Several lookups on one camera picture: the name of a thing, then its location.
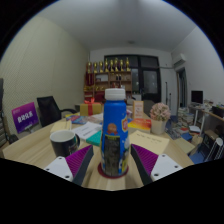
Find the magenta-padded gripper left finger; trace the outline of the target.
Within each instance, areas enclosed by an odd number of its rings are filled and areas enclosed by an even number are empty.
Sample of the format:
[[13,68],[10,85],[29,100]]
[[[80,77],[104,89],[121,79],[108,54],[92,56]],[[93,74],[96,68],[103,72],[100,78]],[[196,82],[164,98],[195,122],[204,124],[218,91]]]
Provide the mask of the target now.
[[57,157],[45,171],[81,186],[93,155],[93,146],[89,145],[68,157]]

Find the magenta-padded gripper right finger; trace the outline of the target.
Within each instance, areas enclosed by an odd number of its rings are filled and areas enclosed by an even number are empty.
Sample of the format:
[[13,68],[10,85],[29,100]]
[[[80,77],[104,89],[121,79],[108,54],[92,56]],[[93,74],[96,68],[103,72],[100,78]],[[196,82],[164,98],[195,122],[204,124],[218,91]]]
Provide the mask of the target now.
[[167,154],[157,155],[135,144],[131,145],[131,155],[136,163],[143,185],[148,185],[182,169]]

